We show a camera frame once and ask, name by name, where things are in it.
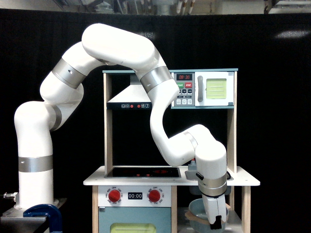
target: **blue clamp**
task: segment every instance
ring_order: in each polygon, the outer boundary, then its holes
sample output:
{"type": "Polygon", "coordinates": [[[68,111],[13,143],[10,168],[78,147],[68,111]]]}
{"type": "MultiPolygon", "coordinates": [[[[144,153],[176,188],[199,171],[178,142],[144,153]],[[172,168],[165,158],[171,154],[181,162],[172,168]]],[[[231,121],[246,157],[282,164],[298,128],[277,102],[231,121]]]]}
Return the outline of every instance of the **blue clamp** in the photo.
{"type": "Polygon", "coordinates": [[[63,233],[62,215],[56,206],[51,204],[35,205],[23,213],[23,217],[35,216],[46,216],[49,218],[51,233],[63,233]]]}

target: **ceiling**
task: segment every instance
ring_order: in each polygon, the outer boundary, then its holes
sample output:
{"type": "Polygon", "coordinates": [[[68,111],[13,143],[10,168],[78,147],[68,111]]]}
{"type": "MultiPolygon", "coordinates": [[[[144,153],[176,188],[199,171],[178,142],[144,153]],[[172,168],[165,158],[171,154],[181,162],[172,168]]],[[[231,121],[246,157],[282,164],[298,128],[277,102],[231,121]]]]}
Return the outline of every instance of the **ceiling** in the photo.
{"type": "Polygon", "coordinates": [[[0,8],[131,15],[278,14],[311,13],[311,0],[0,0],[0,8]]]}

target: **gray bowl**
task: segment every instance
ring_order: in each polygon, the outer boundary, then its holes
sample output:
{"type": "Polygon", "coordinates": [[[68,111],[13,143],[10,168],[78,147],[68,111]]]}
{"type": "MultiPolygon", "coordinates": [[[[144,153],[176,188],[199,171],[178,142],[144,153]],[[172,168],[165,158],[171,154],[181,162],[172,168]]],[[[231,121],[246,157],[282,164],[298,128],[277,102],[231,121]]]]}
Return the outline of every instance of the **gray bowl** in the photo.
{"type": "MultiPolygon", "coordinates": [[[[227,220],[229,215],[228,207],[226,208],[227,220]]],[[[191,227],[199,233],[222,233],[225,230],[226,222],[222,222],[221,229],[212,230],[210,228],[202,199],[192,201],[189,205],[189,212],[185,215],[189,219],[191,227]]]]}

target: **wooden post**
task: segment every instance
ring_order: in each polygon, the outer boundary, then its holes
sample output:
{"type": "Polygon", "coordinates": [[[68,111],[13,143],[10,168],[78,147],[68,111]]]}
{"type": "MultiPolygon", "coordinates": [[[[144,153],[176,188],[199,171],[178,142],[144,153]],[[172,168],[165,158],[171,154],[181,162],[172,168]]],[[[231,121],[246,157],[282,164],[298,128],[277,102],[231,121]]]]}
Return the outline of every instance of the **wooden post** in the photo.
{"type": "Polygon", "coordinates": [[[107,102],[111,99],[111,77],[104,74],[104,154],[105,175],[112,169],[112,110],[107,110],[107,102]]]}
{"type": "Polygon", "coordinates": [[[172,207],[171,207],[172,233],[177,233],[177,186],[171,187],[171,195],[172,195],[172,207]]]}
{"type": "Polygon", "coordinates": [[[98,233],[98,186],[92,186],[92,232],[98,233]]]}
{"type": "Polygon", "coordinates": [[[251,232],[251,186],[242,186],[242,230],[251,232]]]}
{"type": "Polygon", "coordinates": [[[228,109],[227,154],[228,168],[237,173],[237,72],[234,72],[234,108],[228,109]]]}
{"type": "Polygon", "coordinates": [[[234,186],[231,186],[231,193],[229,195],[230,210],[234,210],[234,186]]]}

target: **oven door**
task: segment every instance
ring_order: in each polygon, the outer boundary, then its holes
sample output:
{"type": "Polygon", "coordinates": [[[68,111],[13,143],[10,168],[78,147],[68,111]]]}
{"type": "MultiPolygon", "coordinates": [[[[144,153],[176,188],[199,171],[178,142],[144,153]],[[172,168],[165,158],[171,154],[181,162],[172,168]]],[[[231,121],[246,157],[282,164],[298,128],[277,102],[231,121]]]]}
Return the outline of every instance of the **oven door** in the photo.
{"type": "Polygon", "coordinates": [[[195,106],[233,106],[234,72],[196,72],[195,106]]]}
{"type": "Polygon", "coordinates": [[[99,233],[171,233],[170,207],[105,207],[99,233]]]}

